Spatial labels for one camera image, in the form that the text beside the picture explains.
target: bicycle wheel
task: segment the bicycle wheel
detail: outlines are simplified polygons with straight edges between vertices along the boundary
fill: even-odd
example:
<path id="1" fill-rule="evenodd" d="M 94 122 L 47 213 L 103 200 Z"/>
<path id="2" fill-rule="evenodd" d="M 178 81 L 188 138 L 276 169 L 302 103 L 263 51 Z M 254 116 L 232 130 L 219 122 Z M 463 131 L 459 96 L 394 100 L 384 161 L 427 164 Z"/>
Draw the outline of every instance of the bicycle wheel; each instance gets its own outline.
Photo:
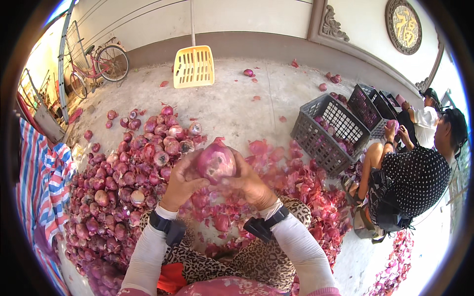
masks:
<path id="1" fill-rule="evenodd" d="M 96 68 L 105 80 L 124 79 L 130 67 L 127 53 L 117 45 L 108 45 L 97 55 Z"/>
<path id="2" fill-rule="evenodd" d="M 74 93 L 81 99 L 85 99 L 87 97 L 87 88 L 84 79 L 76 72 L 72 72 L 69 81 Z"/>

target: black cap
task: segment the black cap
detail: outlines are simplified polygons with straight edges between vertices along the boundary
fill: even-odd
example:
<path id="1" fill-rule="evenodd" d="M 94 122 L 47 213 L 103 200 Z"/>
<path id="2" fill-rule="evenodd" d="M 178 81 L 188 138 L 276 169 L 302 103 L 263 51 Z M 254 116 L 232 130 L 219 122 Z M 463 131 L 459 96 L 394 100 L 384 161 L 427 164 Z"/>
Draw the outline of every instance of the black cap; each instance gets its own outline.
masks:
<path id="1" fill-rule="evenodd" d="M 451 136 L 459 145 L 459 152 L 456 158 L 461 153 L 461 148 L 467 142 L 467 124 L 464 114 L 458 109 L 446 109 L 441 114 L 446 115 L 445 119 L 451 124 Z"/>
<path id="2" fill-rule="evenodd" d="M 432 89 L 432 88 L 427 89 L 422 94 L 422 96 L 424 96 L 424 97 L 429 96 L 429 97 L 433 98 L 435 100 L 436 104 L 437 104 L 437 106 L 436 106 L 437 108 L 435 108 L 435 109 L 437 109 L 438 112 L 441 110 L 441 103 L 439 102 L 438 95 L 436 94 L 434 89 Z"/>

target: red white blue striped tarp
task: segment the red white blue striped tarp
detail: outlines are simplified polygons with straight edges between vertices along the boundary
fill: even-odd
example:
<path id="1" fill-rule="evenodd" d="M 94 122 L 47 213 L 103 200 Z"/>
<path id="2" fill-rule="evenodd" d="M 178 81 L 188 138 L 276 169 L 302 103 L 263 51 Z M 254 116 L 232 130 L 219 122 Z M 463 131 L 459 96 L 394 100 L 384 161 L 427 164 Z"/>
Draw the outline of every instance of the red white blue striped tarp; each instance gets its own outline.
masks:
<path id="1" fill-rule="evenodd" d="M 33 231 L 36 224 L 43 225 L 45 237 L 51 244 L 54 235 L 63 230 L 68 221 L 65 209 L 75 165 L 67 145 L 58 144 L 49 149 L 45 136 L 26 120 L 19 120 L 22 143 L 20 183 L 16 187 L 18 214 L 38 261 L 57 290 L 69 296 L 59 266 L 35 244 Z"/>

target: concrete floor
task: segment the concrete floor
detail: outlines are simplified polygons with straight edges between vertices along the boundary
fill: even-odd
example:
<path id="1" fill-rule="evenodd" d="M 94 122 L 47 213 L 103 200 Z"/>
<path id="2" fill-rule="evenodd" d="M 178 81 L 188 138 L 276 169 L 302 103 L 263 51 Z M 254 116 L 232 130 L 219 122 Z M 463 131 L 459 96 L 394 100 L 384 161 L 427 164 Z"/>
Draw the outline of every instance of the concrete floor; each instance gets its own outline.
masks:
<path id="1" fill-rule="evenodd" d="M 72 147 L 75 143 L 79 143 L 85 147 L 86 152 L 90 152 L 93 143 L 100 143 L 100 152 L 108 155 L 122 140 L 124 129 L 119 124 L 120 117 L 126 116 L 134 108 L 147 109 L 147 113 L 139 117 L 144 123 L 149 116 L 160 112 L 162 108 L 160 102 L 163 102 L 177 106 L 175 112 L 179 113 L 178 121 L 182 126 L 191 123 L 189 118 L 198 118 L 202 124 L 203 134 L 207 134 L 210 141 L 216 136 L 223 136 L 226 138 L 227 145 L 241 151 L 244 156 L 249 155 L 248 140 L 265 138 L 274 146 L 288 148 L 290 132 L 300 106 L 322 94 L 318 89 L 319 84 L 323 82 L 327 84 L 327 93 L 334 91 L 349 98 L 357 83 L 346 77 L 342 77 L 343 81 L 338 85 L 328 82 L 324 75 L 331 69 L 319 71 L 305 66 L 297 69 L 289 64 L 282 65 L 263 60 L 218 59 L 215 61 L 216 82 L 214 85 L 176 90 L 172 85 L 170 67 L 171 65 L 168 64 L 131 70 L 121 85 L 108 82 L 97 88 L 94 94 L 89 94 L 79 106 L 86 110 L 88 106 L 93 105 L 95 111 L 85 112 L 79 121 L 71 126 L 68 145 Z M 246 68 L 254 71 L 258 83 L 252 82 L 251 78 L 242 74 Z M 160 88 L 162 81 L 169 81 L 170 84 Z M 252 102 L 254 96 L 260 96 L 261 100 Z M 411 104 L 419 108 L 423 102 L 420 99 Z M 110 109 L 114 109 L 120 115 L 114 120 L 114 126 L 107 130 L 105 128 L 106 113 Z M 280 122 L 280 116 L 285 116 L 287 122 Z M 87 129 L 94 133 L 89 143 L 83 137 Z M 85 162 L 79 164 L 78 168 L 82 171 L 85 168 Z M 417 227 L 414 236 L 415 248 L 419 244 L 416 234 L 420 232 L 418 229 L 422 228 L 429 229 L 430 233 L 443 233 L 442 240 L 447 244 L 449 237 L 449 212 L 447 211 L 449 209 L 444 207 L 442 215 L 447 217 L 447 224 L 440 223 L 437 215 L 430 215 L 419 225 L 419 228 Z M 446 229 L 448 231 L 445 237 L 441 230 Z M 219 238 L 213 237 L 213 239 L 217 243 L 224 242 Z M 439 239 L 439 235 L 437 237 L 424 236 L 425 243 L 420 244 L 423 249 L 418 253 L 423 253 Z M 61 267 L 71 293 L 74 296 L 92 295 L 87 287 L 87 281 L 84 281 L 73 265 L 65 259 L 64 249 L 61 248 L 64 246 L 60 246 L 63 262 Z M 392 239 L 387 238 L 381 244 L 372 245 L 369 240 L 360 240 L 354 232 L 347 233 L 334 268 L 334 276 L 341 294 L 362 295 L 375 282 L 375 274 L 383 269 L 391 251 Z M 425 266 L 434 270 L 436 266 L 433 262 L 438 262 L 442 254 L 444 251 L 430 255 L 429 260 L 419 260 L 420 268 L 416 270 L 422 273 L 422 267 Z M 406 282 L 414 271 L 413 266 Z M 416 285 L 419 286 L 429 277 L 417 279 Z M 417 293 L 406 292 L 403 295 L 417 295 Z"/>

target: yellow plastic scoop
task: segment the yellow plastic scoop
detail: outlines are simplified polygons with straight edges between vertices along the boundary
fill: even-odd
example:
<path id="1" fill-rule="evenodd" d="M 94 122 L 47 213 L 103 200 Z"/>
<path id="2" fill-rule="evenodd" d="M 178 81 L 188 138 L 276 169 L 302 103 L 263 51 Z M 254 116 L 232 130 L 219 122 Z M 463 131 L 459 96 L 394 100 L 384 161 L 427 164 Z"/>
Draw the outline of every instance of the yellow plastic scoop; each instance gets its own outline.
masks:
<path id="1" fill-rule="evenodd" d="M 214 59 L 207 45 L 196 46 L 194 34 L 194 0 L 191 3 L 192 46 L 178 50 L 174 59 L 173 85 L 175 89 L 214 84 Z"/>

